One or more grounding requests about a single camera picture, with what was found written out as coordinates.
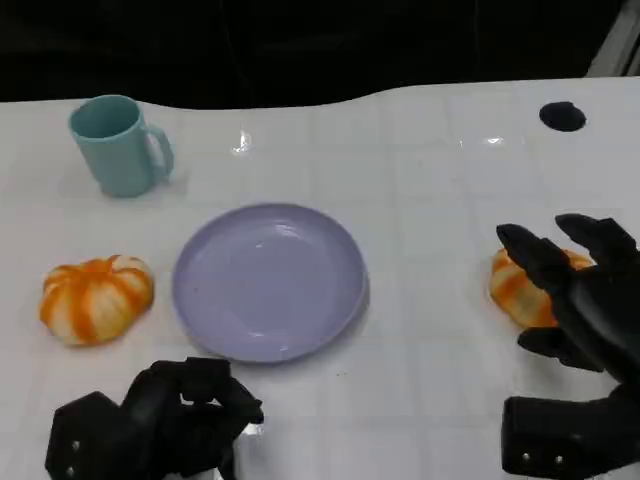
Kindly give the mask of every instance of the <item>white table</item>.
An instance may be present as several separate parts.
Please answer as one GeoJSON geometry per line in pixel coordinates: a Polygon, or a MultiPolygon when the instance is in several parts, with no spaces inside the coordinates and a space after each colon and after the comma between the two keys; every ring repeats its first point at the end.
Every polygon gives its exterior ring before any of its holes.
{"type": "Polygon", "coordinates": [[[640,238],[639,81],[413,87],[253,111],[145,105],[178,168],[169,185],[122,201],[99,193],[67,132],[76,104],[0,105],[2,479],[48,478],[56,407],[93,390],[120,402],[154,360],[198,353],[172,310],[170,272],[199,226],[258,201],[308,205],[347,227],[372,305],[356,331],[304,361],[234,366],[267,415],[264,435],[241,439],[243,479],[507,478],[507,396],[586,400],[612,388],[517,348],[486,285],[501,222],[568,246],[553,217],[580,211],[640,238]],[[583,109],[583,130],[540,123],[540,106],[559,100],[583,109]],[[63,347],[37,318],[44,274],[113,253],[150,264],[152,310],[121,341],[63,347]]]}

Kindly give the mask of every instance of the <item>teal mug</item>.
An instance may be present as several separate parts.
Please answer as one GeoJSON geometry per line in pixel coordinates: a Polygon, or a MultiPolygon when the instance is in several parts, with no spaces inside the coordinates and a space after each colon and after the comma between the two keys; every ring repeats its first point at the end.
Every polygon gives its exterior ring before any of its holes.
{"type": "Polygon", "coordinates": [[[140,106],[131,98],[92,98],[71,114],[69,128],[106,195],[141,195],[167,178],[173,169],[167,136],[158,127],[145,123],[140,106]],[[149,136],[160,145],[159,162],[150,148],[149,136]]]}

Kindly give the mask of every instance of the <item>lavender plate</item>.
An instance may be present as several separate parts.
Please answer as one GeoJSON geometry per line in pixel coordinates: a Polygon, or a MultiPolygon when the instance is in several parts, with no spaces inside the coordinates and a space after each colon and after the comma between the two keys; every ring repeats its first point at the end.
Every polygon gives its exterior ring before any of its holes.
{"type": "Polygon", "coordinates": [[[264,204],[206,224],[173,272],[173,300],[194,341],[274,363],[327,344],[366,309],[369,282],[353,238],[315,210],[264,204]]]}

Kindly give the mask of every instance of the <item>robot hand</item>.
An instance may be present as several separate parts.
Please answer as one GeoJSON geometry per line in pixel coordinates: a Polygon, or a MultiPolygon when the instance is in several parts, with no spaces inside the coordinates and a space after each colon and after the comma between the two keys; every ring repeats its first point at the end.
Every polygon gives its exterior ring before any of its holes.
{"type": "Polygon", "coordinates": [[[529,329],[518,343],[564,365],[601,372],[620,386],[605,399],[505,402],[502,463],[509,473],[583,479],[640,459],[640,254],[614,220],[556,217],[597,265],[575,271],[564,252],[518,225],[498,237],[530,280],[545,290],[557,328],[529,329]]]}
{"type": "Polygon", "coordinates": [[[264,421],[261,404],[225,360],[159,361],[120,406],[93,392],[56,410],[45,467],[52,480],[162,480],[214,468],[235,480],[233,442],[264,421]]]}

